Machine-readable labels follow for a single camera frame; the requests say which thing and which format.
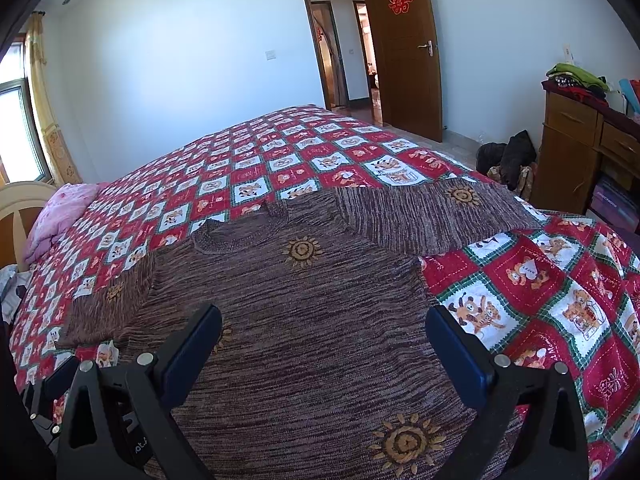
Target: sun motif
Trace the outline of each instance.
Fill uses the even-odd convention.
[[[431,455],[426,451],[440,451],[444,447],[441,442],[447,438],[436,432],[440,426],[432,426],[431,419],[420,422],[420,415],[414,413],[407,418],[402,414],[396,415],[398,425],[384,421],[384,431],[374,431],[373,436],[382,440],[380,444],[371,444],[369,449],[374,452],[373,460],[385,460],[382,469],[396,468],[396,478],[402,476],[406,470],[412,475],[418,474],[418,461],[424,461],[432,466],[435,464]]]
[[[119,297],[122,292],[122,282],[112,285],[107,289],[107,301],[113,301]]]
[[[323,253],[318,240],[309,236],[290,240],[287,248],[282,251],[282,254],[288,256],[287,262],[293,261],[293,267],[300,266],[301,269],[311,266],[311,263],[318,259],[318,254]]]
[[[213,353],[217,354],[218,351],[222,350],[225,347],[225,343],[229,343],[229,341],[231,341],[231,332],[231,323],[225,323],[222,326],[220,338],[218,338],[218,342],[213,347]]]
[[[462,204],[480,205],[480,197],[471,187],[455,187],[447,191],[454,200]]]

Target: wooden desk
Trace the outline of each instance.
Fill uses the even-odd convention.
[[[631,190],[634,178],[640,178],[640,140],[595,108],[547,92],[530,202],[540,209],[584,214],[600,170]]]

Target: desk drawer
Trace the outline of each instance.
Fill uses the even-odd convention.
[[[593,146],[597,122],[598,112],[594,108],[558,94],[546,94],[547,126]]]
[[[635,137],[604,123],[600,145],[617,156],[634,173],[640,171],[640,142]]]

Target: pink blanket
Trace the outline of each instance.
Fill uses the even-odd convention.
[[[49,199],[38,215],[24,248],[27,265],[46,254],[64,232],[78,220],[98,193],[109,184],[65,184]]]

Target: screw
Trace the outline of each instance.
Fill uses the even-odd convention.
[[[566,364],[564,364],[562,361],[558,361],[556,364],[554,364],[554,369],[560,375],[565,375],[569,371],[569,367]]]
[[[511,364],[511,359],[505,354],[498,354],[494,357],[494,363],[496,363],[500,368],[507,368]]]
[[[140,354],[136,359],[136,362],[140,366],[147,366],[151,364],[153,361],[154,361],[154,355],[149,352],[144,352],[143,354]]]
[[[80,368],[81,372],[88,372],[93,367],[94,367],[94,362],[93,361],[82,361],[78,368]]]

